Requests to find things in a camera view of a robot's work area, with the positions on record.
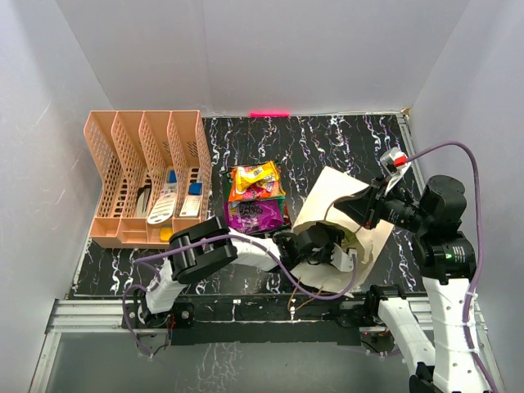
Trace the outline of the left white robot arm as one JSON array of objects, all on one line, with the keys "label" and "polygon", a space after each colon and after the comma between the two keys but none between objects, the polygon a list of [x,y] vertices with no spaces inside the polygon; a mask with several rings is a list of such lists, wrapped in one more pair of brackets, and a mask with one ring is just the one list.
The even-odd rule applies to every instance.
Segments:
[{"label": "left white robot arm", "polygon": [[184,288],[231,263],[264,271],[284,268],[299,284],[305,283],[300,270],[307,266],[326,268],[329,273],[351,273],[355,262],[342,247],[344,237],[339,228],[317,223],[298,234],[280,232],[258,238],[230,228],[222,217],[208,219],[172,235],[167,251],[136,261],[162,261],[161,269],[142,290],[136,316],[141,323],[161,326]]}]

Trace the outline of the red doritos snack bag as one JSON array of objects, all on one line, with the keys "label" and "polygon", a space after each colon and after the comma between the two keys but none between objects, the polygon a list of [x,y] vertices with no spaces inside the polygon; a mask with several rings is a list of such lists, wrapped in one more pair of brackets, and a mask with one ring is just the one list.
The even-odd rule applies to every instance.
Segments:
[{"label": "red doritos snack bag", "polygon": [[292,222],[291,222],[290,215],[288,213],[287,203],[285,200],[282,201],[281,211],[282,211],[282,219],[283,219],[282,225],[285,228],[290,228],[292,226]]}]

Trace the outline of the yellow green snack box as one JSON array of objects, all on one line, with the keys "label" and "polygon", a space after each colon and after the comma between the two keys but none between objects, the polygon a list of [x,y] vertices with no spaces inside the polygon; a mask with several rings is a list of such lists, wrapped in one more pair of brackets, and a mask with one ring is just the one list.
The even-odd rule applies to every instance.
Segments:
[{"label": "yellow green snack box", "polygon": [[345,237],[341,243],[341,247],[346,251],[352,249],[356,250],[357,252],[361,252],[363,249],[358,237],[355,233],[352,232],[345,233]]}]

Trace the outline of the purple snack bag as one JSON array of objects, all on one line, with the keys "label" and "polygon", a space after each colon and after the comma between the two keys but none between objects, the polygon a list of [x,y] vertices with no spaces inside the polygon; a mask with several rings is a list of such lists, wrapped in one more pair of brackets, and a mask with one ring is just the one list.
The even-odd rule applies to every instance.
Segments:
[{"label": "purple snack bag", "polygon": [[270,232],[284,224],[278,200],[228,202],[224,213],[228,226],[244,234]]}]

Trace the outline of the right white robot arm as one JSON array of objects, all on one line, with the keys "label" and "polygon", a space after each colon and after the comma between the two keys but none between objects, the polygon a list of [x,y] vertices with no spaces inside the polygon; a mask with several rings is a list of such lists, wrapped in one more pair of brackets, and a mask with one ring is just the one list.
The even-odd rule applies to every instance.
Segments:
[{"label": "right white robot arm", "polygon": [[431,177],[418,201],[387,192],[376,179],[334,206],[365,229],[384,220],[412,233],[413,257],[431,311],[433,337],[422,330],[397,286],[373,285],[366,294],[366,318],[385,324],[404,357],[411,392],[494,392],[496,385],[477,349],[474,278],[480,255],[459,231],[467,206],[465,188],[445,175]]}]

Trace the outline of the brown paper bag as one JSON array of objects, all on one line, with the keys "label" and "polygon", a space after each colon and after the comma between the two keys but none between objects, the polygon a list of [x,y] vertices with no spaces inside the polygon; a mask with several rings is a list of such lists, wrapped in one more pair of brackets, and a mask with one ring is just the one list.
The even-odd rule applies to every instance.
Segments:
[{"label": "brown paper bag", "polygon": [[391,235],[393,225],[382,220],[366,229],[334,207],[342,197],[351,197],[368,185],[331,167],[320,173],[304,201],[292,231],[320,245],[311,255],[299,252],[291,270],[300,284],[323,292],[352,297],[360,289]]}]

